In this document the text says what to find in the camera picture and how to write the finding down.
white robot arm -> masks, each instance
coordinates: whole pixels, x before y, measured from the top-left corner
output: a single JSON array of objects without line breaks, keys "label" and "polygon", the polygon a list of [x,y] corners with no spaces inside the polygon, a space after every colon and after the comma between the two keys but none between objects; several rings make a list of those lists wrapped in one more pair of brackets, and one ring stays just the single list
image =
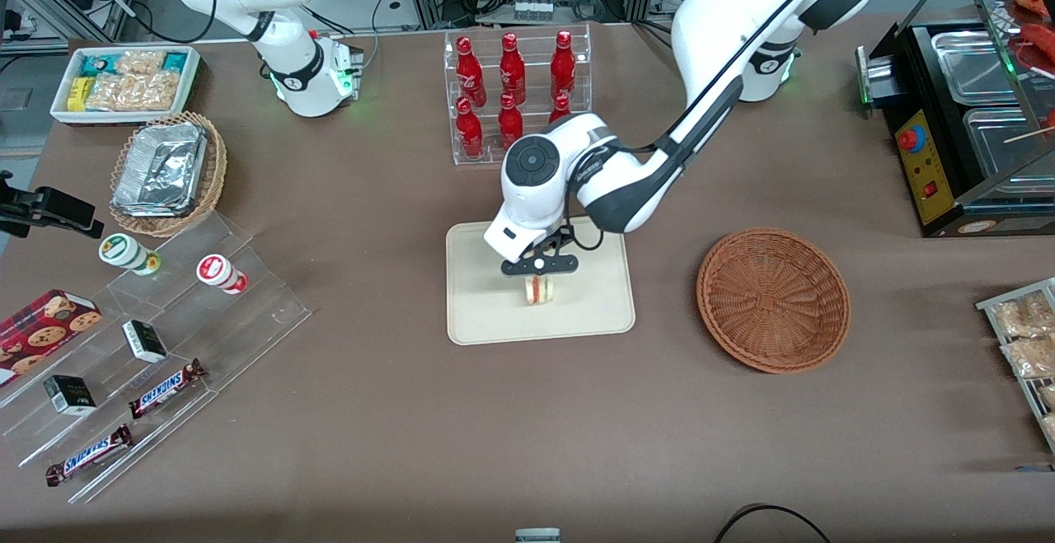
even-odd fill
[{"label": "white robot arm", "polygon": [[[573,193],[602,232],[639,228],[737,100],[765,100],[776,92],[806,25],[817,32],[841,24],[867,1],[685,0],[671,40],[686,112],[642,149],[624,146],[592,112],[514,142],[502,163],[504,202],[484,234],[505,258],[502,272],[577,269],[576,257],[560,254],[575,241],[565,221]],[[651,156],[640,162],[634,153]]]},{"label": "white robot arm", "polygon": [[271,70],[279,97],[302,116],[326,115],[358,90],[349,47],[313,39],[294,7],[309,0],[181,0],[249,39]]}]

red cookie box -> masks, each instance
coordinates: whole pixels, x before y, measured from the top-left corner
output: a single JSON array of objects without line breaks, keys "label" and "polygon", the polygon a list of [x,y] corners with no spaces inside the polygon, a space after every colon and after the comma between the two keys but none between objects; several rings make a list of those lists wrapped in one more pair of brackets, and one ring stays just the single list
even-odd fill
[{"label": "red cookie box", "polygon": [[102,318],[91,299],[52,290],[0,323],[0,387]]}]

yellow control panel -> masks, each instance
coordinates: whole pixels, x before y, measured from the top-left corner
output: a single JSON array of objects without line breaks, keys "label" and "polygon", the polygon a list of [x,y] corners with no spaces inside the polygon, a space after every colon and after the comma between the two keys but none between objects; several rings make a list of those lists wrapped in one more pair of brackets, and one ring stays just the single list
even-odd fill
[{"label": "yellow control panel", "polygon": [[908,176],[908,187],[912,187],[920,220],[931,224],[942,213],[953,209],[955,201],[923,111],[913,115],[894,135],[894,139],[898,142],[901,166]]}]

cookie box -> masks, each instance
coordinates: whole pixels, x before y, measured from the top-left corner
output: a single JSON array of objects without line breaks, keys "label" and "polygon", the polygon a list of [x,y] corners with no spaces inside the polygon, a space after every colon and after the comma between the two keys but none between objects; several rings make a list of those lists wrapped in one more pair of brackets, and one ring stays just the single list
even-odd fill
[{"label": "cookie box", "polygon": [[[167,54],[185,54],[186,61],[179,75],[179,84],[176,85],[176,95],[172,101],[172,106],[168,111],[136,111],[136,112],[92,112],[92,111],[70,111],[68,99],[71,92],[76,92],[75,81],[81,74],[81,67],[85,58],[97,58],[101,55],[120,54],[122,51],[162,51]],[[117,47],[83,47],[77,49],[70,55],[70,62],[66,63],[62,81],[59,82],[58,92],[55,93],[55,100],[52,100],[52,116],[56,121],[64,122],[66,125],[131,125],[136,122],[154,121],[162,116],[177,115],[184,112],[187,100],[191,95],[194,84],[194,75],[200,56],[193,47],[186,44],[121,44]]]},{"label": "cookie box", "polygon": [[0,323],[0,387],[102,318],[91,299],[52,290]]}]

red switch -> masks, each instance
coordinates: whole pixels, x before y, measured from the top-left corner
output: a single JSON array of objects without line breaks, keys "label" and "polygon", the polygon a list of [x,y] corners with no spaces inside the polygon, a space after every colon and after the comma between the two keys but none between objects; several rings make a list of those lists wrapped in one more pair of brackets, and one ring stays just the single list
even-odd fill
[{"label": "red switch", "polygon": [[916,148],[917,142],[919,142],[919,135],[916,134],[916,131],[905,130],[898,135],[898,148],[904,149],[905,152]]}]

